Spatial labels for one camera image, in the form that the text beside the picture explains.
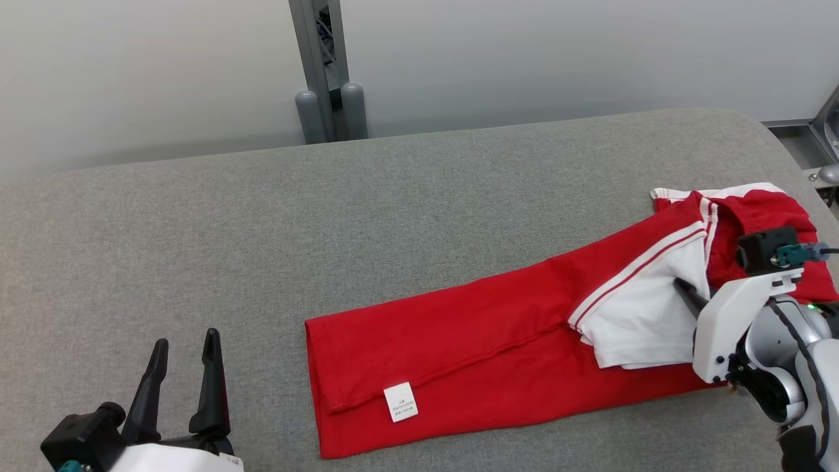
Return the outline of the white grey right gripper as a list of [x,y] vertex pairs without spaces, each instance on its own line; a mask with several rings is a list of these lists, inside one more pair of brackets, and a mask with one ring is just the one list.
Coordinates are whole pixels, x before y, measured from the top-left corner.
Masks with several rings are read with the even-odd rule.
[[797,302],[792,269],[726,283],[711,299],[674,289],[695,317],[693,368],[710,384],[746,389],[777,423],[833,421],[833,304]]

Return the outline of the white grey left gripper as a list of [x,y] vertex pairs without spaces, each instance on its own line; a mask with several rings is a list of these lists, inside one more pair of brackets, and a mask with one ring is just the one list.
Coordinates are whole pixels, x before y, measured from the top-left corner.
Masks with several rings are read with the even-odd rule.
[[226,439],[231,433],[221,334],[209,328],[202,349],[203,374],[189,432],[200,437],[161,440],[160,387],[168,368],[168,340],[157,340],[123,425],[126,447],[111,471],[243,471],[244,461]]

